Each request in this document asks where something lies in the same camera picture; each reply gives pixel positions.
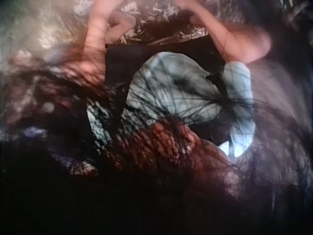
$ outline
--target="skin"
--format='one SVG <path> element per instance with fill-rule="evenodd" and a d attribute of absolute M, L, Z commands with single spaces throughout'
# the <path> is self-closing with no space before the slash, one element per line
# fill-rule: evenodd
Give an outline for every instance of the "skin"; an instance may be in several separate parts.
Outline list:
<path fill-rule="evenodd" d="M 115 12 L 118 19 L 123 18 L 121 15 L 119 17 L 115 11 L 122 2 L 123 0 L 95 0 L 90 14 L 84 56 L 88 57 L 95 51 L 101 52 L 102 56 L 99 57 L 99 60 L 97 60 L 96 63 L 82 62 L 79 64 L 79 69 L 85 74 L 86 79 L 92 83 L 103 82 L 105 79 L 105 57 L 103 54 L 106 53 L 106 40 L 108 39 L 109 33 L 109 31 L 107 31 L 107 23 L 113 12 Z M 251 28 L 244 25 L 237 26 L 236 30 L 234 27 L 226 26 L 218 21 L 196 0 L 176 0 L 176 5 L 182 9 L 188 9 L 195 14 L 195 16 L 190 19 L 191 23 L 200 24 L 207 28 L 215 46 L 223 59 L 227 62 L 241 61 L 246 64 L 251 63 L 264 57 L 270 50 L 270 38 L 262 31 L 258 31 L 259 34 L 255 35 L 255 37 L 251 37 L 253 33 L 255 34 L 257 32 L 256 30 L 251 31 Z M 111 32 L 113 32 L 113 37 L 111 37 L 111 40 L 117 40 L 133 26 L 134 24 L 126 24 L 126 26 L 120 25 L 112 28 Z M 188 139 L 188 149 L 189 152 L 192 153 L 190 156 L 193 156 L 192 158 L 196 169 L 202 168 L 199 156 L 202 155 L 203 152 L 196 152 L 198 149 L 197 147 L 200 145 L 208 152 L 216 153 L 220 156 L 221 160 L 228 160 L 228 157 L 213 143 L 201 140 L 194 132 L 183 124 L 180 125 L 180 128 L 182 135 Z M 158 133 L 159 139 L 162 140 L 165 145 L 175 145 L 171 133 L 168 133 L 159 122 L 151 126 L 151 130 Z M 141 136 L 141 134 L 134 135 L 134 141 L 144 141 L 142 137 L 138 139 L 138 136 Z M 134 156 L 137 155 L 136 149 L 130 149 L 130 151 L 133 152 Z"/>

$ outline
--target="hand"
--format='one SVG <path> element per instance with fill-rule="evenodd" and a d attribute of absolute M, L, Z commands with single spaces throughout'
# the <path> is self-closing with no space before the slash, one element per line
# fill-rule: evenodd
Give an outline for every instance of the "hand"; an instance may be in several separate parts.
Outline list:
<path fill-rule="evenodd" d="M 115 10 L 124 0 L 94 0 L 93 10 L 97 14 L 109 15 Z"/>
<path fill-rule="evenodd" d="M 189 9 L 192 5 L 198 3 L 197 0 L 175 0 L 176 6 L 181 9 Z"/>

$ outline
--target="dark hair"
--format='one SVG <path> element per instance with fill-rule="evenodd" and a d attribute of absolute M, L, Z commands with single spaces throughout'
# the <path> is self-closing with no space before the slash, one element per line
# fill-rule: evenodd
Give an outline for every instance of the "dark hair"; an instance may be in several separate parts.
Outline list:
<path fill-rule="evenodd" d="M 232 165 L 207 154 L 196 174 L 183 152 L 181 120 L 142 101 L 177 144 L 160 152 L 163 142 L 144 122 L 149 113 L 125 106 L 116 89 L 90 84 L 78 71 L 62 73 L 61 66 L 17 71 L 1 88 L 2 219 L 16 234 L 310 232 L 313 140 L 299 121 L 310 110 L 292 118 L 259 100 L 251 107 L 199 94 L 207 103 L 252 108 L 259 144 Z M 108 132 L 102 141 L 86 114 L 95 102 L 102 107 L 94 106 L 98 125 Z M 136 118 L 121 119 L 121 108 Z M 127 151 L 134 145 L 144 149 L 141 159 Z M 145 151 L 152 153 L 149 161 Z"/>

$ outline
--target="ground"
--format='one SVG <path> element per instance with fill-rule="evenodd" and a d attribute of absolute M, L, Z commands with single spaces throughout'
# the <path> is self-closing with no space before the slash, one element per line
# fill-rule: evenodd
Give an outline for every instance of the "ground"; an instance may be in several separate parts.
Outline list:
<path fill-rule="evenodd" d="M 202 1 L 223 21 L 245 21 L 236 0 Z M 294 1 L 273 0 L 282 8 L 292 6 Z M 92 3 L 93 0 L 2 0 L 1 61 L 19 50 L 40 54 L 56 44 L 79 40 L 86 30 Z M 180 11 L 172 0 L 126 0 L 121 9 L 135 16 L 137 25 L 118 43 L 176 42 L 206 34 L 203 28 L 191 26 L 190 13 Z"/>

